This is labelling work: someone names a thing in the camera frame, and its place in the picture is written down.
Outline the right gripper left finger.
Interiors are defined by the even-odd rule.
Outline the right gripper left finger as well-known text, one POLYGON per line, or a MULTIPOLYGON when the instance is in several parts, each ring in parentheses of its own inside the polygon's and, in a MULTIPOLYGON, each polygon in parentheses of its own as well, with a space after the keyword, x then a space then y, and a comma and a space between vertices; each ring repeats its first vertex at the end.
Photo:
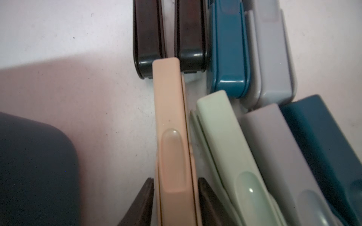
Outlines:
POLYGON ((118 226, 150 226, 154 200, 154 179, 147 178, 118 226))

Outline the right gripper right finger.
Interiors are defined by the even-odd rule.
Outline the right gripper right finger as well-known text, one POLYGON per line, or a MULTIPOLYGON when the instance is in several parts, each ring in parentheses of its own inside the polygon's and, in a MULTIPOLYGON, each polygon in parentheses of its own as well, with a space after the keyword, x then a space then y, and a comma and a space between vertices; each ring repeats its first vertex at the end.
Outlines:
POLYGON ((203 226, 236 225, 205 178, 198 179, 198 189, 203 226))

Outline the teal pliers front row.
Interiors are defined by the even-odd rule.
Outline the teal pliers front row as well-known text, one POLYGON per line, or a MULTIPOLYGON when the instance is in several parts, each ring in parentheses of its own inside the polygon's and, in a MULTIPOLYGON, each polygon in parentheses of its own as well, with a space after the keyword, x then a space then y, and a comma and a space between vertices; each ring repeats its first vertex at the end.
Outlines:
POLYGON ((332 211, 345 225, 362 224, 362 164, 319 95, 281 107, 332 211))

